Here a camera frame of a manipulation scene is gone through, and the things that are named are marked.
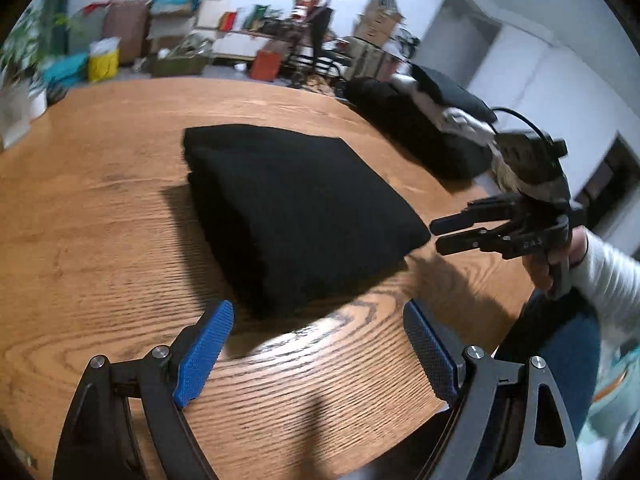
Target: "yellow bag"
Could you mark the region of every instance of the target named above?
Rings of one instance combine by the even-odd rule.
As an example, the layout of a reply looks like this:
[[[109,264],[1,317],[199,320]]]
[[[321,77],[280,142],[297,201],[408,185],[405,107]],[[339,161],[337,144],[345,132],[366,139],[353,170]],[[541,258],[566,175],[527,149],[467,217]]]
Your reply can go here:
[[[107,38],[106,40],[92,43],[87,65],[87,79],[89,82],[95,83],[103,79],[110,79],[118,73],[119,43],[120,38]]]

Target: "white plant pot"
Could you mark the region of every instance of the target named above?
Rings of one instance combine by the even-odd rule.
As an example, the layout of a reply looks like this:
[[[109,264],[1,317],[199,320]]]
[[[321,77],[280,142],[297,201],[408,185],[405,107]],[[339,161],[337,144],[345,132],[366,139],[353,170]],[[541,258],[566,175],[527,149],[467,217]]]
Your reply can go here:
[[[29,99],[31,101],[29,115],[33,121],[47,111],[47,87],[40,85],[31,89]]]
[[[30,107],[28,82],[23,81],[0,88],[0,147],[2,150],[11,147],[31,129]]]

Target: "ceiling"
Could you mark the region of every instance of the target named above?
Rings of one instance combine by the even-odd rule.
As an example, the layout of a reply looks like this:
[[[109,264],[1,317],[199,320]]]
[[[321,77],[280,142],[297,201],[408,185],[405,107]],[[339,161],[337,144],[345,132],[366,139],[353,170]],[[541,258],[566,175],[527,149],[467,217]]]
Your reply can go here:
[[[551,30],[640,116],[640,56],[603,0],[493,0]]]

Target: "human hand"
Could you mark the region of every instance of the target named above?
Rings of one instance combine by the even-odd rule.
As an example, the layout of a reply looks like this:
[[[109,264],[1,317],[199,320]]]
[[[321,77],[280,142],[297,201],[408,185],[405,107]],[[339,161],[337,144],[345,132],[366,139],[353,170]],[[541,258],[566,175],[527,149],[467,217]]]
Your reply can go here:
[[[545,258],[544,254],[528,254],[522,257],[522,264],[527,269],[531,281],[539,290],[548,292],[554,284],[549,275],[549,265],[560,263],[569,258],[569,265],[580,262],[587,253],[587,234],[583,227],[573,230],[571,241],[560,249],[551,251]]]

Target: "folded black cloth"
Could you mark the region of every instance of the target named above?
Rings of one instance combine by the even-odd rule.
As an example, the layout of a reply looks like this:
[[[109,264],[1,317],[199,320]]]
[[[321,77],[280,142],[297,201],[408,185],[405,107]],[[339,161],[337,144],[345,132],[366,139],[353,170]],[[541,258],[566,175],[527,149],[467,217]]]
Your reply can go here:
[[[434,176],[469,179],[491,166],[489,147],[455,134],[441,132],[418,109],[411,96],[372,78],[347,82],[344,95],[360,115],[393,139]]]
[[[224,124],[188,128],[184,157],[207,241],[256,314],[286,314],[392,272],[430,238],[341,139]]]
[[[493,124],[498,120],[482,99],[467,92],[442,72],[413,63],[411,76],[418,82],[418,90],[429,95],[436,104],[459,108],[485,123]]]

